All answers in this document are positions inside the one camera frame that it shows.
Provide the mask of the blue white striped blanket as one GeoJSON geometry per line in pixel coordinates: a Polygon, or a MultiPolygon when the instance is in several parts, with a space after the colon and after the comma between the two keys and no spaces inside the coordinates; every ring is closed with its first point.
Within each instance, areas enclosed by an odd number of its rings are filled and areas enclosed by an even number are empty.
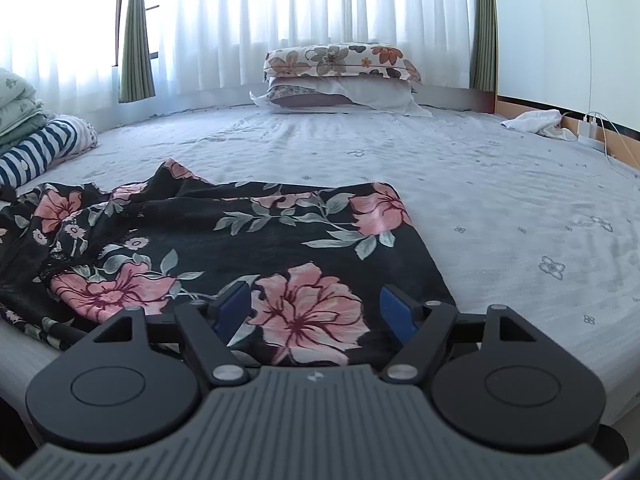
{"type": "Polygon", "coordinates": [[[92,125],[79,117],[60,115],[1,155],[1,184],[19,188],[51,166],[97,146],[98,134],[92,125]]]}

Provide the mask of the floral pillow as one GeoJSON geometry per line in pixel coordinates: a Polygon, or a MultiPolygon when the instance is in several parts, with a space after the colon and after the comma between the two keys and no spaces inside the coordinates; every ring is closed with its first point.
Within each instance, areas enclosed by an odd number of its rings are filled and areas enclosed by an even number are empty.
{"type": "Polygon", "coordinates": [[[420,84],[416,66],[398,47],[385,44],[316,44],[266,54],[265,80],[296,77],[377,76],[420,84]]]}

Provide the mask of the white crumpled cloth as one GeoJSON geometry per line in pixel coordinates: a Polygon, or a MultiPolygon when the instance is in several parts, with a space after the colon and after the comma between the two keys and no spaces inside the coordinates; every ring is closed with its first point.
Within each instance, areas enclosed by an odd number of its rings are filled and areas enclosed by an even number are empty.
{"type": "Polygon", "coordinates": [[[576,134],[561,126],[562,119],[563,115],[558,110],[530,110],[513,119],[504,120],[501,125],[520,133],[533,133],[548,139],[575,142],[576,134]]]}

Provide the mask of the wooden bed frame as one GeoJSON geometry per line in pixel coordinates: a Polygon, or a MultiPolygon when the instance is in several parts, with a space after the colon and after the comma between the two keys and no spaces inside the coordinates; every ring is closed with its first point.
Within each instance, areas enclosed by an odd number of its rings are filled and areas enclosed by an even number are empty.
{"type": "Polygon", "coordinates": [[[594,136],[606,147],[606,154],[634,169],[639,168],[639,133],[610,122],[598,112],[581,113],[568,108],[544,103],[508,98],[476,89],[458,89],[421,84],[414,88],[414,98],[421,105],[448,108],[448,110],[472,110],[473,112],[497,114],[512,119],[533,110],[556,108],[563,115],[561,126],[578,134],[578,126],[587,117],[596,122],[594,136]]]}

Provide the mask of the green curtain left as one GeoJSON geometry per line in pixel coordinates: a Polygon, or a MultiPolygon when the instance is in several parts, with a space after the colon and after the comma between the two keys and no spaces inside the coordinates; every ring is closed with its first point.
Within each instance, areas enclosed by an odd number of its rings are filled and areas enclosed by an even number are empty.
{"type": "Polygon", "coordinates": [[[128,0],[120,64],[119,102],[155,96],[144,0],[128,0]]]}

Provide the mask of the grey patterned bed sheet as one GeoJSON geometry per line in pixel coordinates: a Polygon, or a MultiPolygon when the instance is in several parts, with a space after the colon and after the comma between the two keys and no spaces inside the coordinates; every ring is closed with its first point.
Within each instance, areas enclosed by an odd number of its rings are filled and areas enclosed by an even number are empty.
{"type": "Polygon", "coordinates": [[[102,133],[44,180],[109,189],[166,159],[213,183],[391,185],[461,311],[517,310],[599,375],[606,422],[638,405],[637,171],[486,114],[242,107],[102,133]]]}

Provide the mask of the black floral pants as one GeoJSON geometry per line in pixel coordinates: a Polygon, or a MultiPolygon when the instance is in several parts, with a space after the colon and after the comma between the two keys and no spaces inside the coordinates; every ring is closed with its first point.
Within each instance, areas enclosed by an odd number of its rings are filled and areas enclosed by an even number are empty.
{"type": "Polygon", "coordinates": [[[384,365],[399,342],[378,295],[450,292],[388,184],[213,184],[175,160],[104,191],[43,183],[1,211],[1,315],[70,348],[120,310],[167,314],[235,283],[252,308],[232,348],[265,365],[384,365]]]}

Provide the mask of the green curtain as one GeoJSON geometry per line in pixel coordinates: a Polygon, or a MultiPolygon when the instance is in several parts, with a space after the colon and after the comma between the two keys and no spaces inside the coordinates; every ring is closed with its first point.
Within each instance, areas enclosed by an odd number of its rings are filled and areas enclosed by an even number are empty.
{"type": "Polygon", "coordinates": [[[128,0],[120,64],[119,102],[155,96],[144,0],[128,0]]]}
{"type": "Polygon", "coordinates": [[[496,0],[476,0],[471,78],[476,90],[496,92],[497,41],[496,0]]]}

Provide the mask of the white sheer curtain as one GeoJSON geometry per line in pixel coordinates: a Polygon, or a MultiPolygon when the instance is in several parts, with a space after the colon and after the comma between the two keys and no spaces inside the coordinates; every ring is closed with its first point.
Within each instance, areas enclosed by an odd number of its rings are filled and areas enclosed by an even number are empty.
{"type": "MultiPolygon", "coordinates": [[[[256,84],[273,49],[378,42],[470,83],[476,0],[144,0],[157,101],[256,84]]],[[[1,65],[51,110],[122,114],[127,0],[1,0],[1,65]]]]}

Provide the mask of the light green folded quilt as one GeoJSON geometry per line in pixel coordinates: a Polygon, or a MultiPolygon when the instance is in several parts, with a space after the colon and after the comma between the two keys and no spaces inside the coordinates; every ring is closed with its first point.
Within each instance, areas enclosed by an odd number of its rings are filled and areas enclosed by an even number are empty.
{"type": "Polygon", "coordinates": [[[26,79],[5,68],[0,73],[0,91],[0,150],[4,154],[47,125],[55,114],[36,97],[36,89],[26,79]]]}

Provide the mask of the white lower pillow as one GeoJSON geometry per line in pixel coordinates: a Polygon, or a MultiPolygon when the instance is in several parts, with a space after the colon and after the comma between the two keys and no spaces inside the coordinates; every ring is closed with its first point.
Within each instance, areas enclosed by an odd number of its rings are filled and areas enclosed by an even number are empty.
{"type": "Polygon", "coordinates": [[[250,92],[250,98],[275,113],[323,113],[359,107],[402,116],[433,116],[416,102],[410,82],[379,76],[271,78],[262,96],[250,92]]]}

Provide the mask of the green curtain right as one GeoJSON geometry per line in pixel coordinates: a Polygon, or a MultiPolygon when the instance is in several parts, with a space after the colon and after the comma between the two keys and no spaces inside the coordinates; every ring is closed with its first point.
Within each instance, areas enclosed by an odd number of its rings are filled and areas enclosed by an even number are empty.
{"type": "Polygon", "coordinates": [[[496,92],[497,41],[496,0],[476,0],[471,78],[476,90],[496,92]]]}

